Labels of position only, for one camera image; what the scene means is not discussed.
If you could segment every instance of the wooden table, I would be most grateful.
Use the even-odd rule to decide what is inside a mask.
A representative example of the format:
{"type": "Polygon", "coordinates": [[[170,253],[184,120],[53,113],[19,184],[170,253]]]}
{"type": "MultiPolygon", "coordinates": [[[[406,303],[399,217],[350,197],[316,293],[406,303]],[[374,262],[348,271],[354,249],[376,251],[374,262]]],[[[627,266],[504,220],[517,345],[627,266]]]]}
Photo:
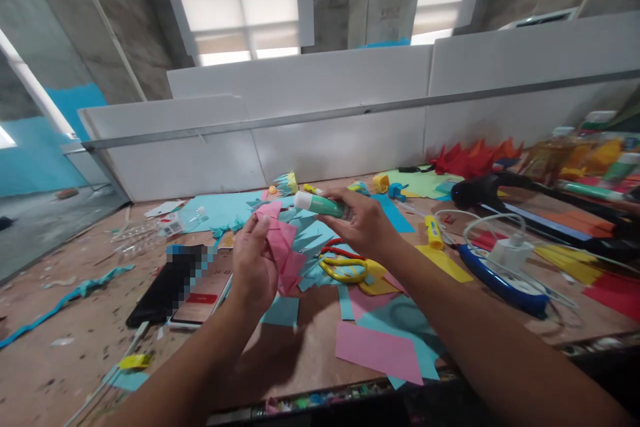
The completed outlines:
{"type": "MultiPolygon", "coordinates": [[[[372,175],[357,179],[372,184],[372,175]]],[[[348,185],[353,180],[336,179],[315,185],[325,189],[348,185]]],[[[159,203],[132,206],[131,219],[142,220],[144,212],[159,203]]],[[[431,199],[411,199],[411,203],[424,212],[455,208],[451,202],[431,199]]],[[[416,229],[415,233],[402,236],[414,245],[425,245],[427,237],[422,219],[408,211],[402,212],[416,229]]],[[[0,289],[0,316],[7,316],[0,322],[0,336],[4,338],[48,312],[80,281],[98,278],[118,266],[115,256],[95,263],[112,252],[111,230],[122,227],[124,222],[125,210],[114,213],[42,258],[14,279],[9,289],[0,289]],[[68,280],[73,276],[77,280],[72,286],[41,289],[41,284],[68,280]]],[[[460,217],[449,230],[452,234],[459,233],[466,223],[460,217]]],[[[214,239],[211,233],[200,232],[184,235],[174,243],[212,246],[214,239]]],[[[453,253],[451,257],[459,262],[457,254],[453,253]]],[[[133,263],[133,270],[115,278],[106,288],[93,292],[88,298],[70,303],[62,312],[0,352],[0,418],[4,426],[64,424],[122,357],[133,337],[133,330],[125,327],[125,319],[153,281],[155,269],[165,263],[165,246],[139,256],[133,263]],[[59,338],[74,340],[64,346],[51,346],[59,338]]],[[[480,281],[461,284],[461,288],[486,291],[495,300],[495,308],[522,322],[554,346],[640,330],[637,322],[582,295],[582,287],[569,285],[555,266],[533,258],[527,269],[542,282],[574,299],[580,310],[572,312],[558,306],[559,318],[541,321],[507,306],[480,281]]],[[[334,286],[311,288],[300,296],[298,329],[259,325],[237,365],[236,374],[220,397],[212,402],[212,410],[384,377],[374,370],[335,358],[335,329],[341,314],[334,286]]],[[[157,326],[150,328],[141,342],[141,353],[155,353],[147,371],[150,374],[189,337],[165,328],[164,336],[158,340],[158,329],[157,326]]],[[[102,424],[106,414],[125,395],[119,389],[109,389],[91,409],[83,425],[102,424]]]]}

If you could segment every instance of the person's left hand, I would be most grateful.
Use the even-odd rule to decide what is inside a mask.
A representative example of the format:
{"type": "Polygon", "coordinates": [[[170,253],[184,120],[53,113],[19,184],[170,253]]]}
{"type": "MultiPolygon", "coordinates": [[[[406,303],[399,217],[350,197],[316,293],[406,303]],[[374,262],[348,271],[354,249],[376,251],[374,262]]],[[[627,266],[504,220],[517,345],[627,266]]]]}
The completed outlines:
{"type": "Polygon", "coordinates": [[[233,283],[229,297],[240,299],[243,306],[267,311],[278,288],[278,269],[267,246],[271,218],[259,221],[253,214],[235,237],[233,247],[233,283]]]}

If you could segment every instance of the blue wall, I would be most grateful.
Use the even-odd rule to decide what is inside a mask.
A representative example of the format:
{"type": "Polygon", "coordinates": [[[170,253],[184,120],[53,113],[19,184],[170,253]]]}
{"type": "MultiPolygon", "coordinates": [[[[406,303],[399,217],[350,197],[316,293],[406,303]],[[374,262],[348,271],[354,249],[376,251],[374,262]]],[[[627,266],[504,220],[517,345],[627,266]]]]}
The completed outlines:
{"type": "Polygon", "coordinates": [[[80,85],[68,90],[45,89],[56,104],[62,115],[75,130],[81,141],[87,141],[89,134],[78,116],[81,108],[102,107],[107,105],[107,100],[95,83],[80,85]]]}
{"type": "Polygon", "coordinates": [[[60,145],[70,140],[46,118],[7,121],[2,128],[16,146],[0,149],[0,197],[87,185],[62,154],[60,145]]]}

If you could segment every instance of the yellow scissors handle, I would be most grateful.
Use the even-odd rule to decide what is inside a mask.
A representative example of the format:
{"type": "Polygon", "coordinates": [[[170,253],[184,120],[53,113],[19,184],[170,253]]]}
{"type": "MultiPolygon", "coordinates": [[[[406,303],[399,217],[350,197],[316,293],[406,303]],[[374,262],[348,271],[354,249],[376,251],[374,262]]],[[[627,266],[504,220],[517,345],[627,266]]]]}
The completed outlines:
{"type": "Polygon", "coordinates": [[[343,284],[359,284],[362,282],[367,275],[369,275],[369,269],[367,267],[367,262],[360,259],[334,259],[334,258],[323,258],[320,260],[320,266],[322,270],[327,272],[327,275],[332,277],[334,280],[338,282],[342,282],[343,284]],[[361,266],[364,267],[364,270],[360,273],[353,266],[361,266]],[[353,270],[353,277],[347,277],[338,274],[335,271],[335,266],[351,266],[353,270]]]}

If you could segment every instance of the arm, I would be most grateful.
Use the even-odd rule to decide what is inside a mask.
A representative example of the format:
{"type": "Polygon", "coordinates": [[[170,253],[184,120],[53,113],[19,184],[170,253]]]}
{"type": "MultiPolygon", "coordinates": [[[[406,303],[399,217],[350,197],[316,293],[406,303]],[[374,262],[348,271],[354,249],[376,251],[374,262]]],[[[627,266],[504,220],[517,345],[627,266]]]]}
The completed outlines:
{"type": "Polygon", "coordinates": [[[265,254],[269,217],[253,216],[233,251],[233,289],[222,306],[108,422],[110,427],[202,426],[208,400],[225,387],[277,288],[277,270],[265,254]]]}
{"type": "Polygon", "coordinates": [[[378,202],[346,189],[323,196],[353,210],[319,216],[361,255],[407,289],[478,395],[515,425],[630,425],[628,413],[561,353],[458,284],[395,231],[378,202]]]}

